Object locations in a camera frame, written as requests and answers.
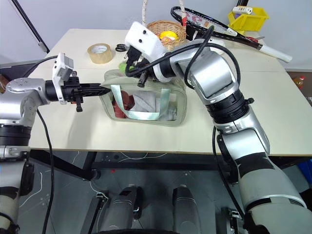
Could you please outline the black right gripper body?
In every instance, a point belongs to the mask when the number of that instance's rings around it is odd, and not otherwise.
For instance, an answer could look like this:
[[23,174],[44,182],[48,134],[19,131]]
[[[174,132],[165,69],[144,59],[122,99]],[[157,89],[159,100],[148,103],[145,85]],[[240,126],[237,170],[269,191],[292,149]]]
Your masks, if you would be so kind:
[[137,65],[134,65],[134,62],[139,61],[140,57],[141,57],[141,52],[139,50],[137,50],[136,48],[130,46],[127,52],[127,57],[128,60],[132,62],[132,67],[139,67],[141,73],[144,72],[145,70],[147,70],[147,68],[145,68],[145,66],[147,64],[149,64],[149,61],[145,58],[142,59],[141,62],[138,62]]

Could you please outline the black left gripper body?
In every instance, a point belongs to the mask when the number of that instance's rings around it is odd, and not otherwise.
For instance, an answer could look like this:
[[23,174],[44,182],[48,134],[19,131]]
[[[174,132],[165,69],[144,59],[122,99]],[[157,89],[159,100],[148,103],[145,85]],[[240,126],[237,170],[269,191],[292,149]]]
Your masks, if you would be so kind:
[[76,71],[72,71],[71,76],[68,78],[67,81],[64,81],[62,93],[63,97],[67,102],[71,104],[76,104],[76,111],[82,112],[83,97],[81,94],[81,85],[79,82],[79,78],[77,76]]

